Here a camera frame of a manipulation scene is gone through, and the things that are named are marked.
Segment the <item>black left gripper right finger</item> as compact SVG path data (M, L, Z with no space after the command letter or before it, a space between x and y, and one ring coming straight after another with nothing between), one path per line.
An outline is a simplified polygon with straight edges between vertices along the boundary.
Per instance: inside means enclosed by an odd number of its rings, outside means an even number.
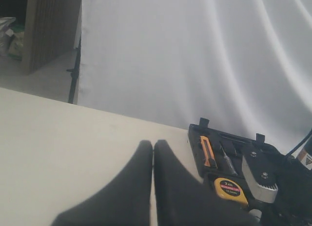
M166 140L154 146L154 185L160 226L257 226L249 213L196 180Z

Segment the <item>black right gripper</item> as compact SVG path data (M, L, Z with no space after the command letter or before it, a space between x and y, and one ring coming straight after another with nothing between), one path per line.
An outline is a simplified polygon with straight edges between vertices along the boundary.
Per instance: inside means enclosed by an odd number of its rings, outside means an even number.
M278 193L274 203L261 202L263 226L310 226L312 224L312 174L292 156L268 144L250 144L261 151L274 169Z

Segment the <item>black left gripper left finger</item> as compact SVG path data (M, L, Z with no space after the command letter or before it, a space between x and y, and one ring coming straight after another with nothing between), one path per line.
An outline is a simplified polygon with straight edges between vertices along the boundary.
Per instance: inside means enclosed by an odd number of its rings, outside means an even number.
M148 226L153 147L140 141L127 165L103 189L60 213L54 226Z

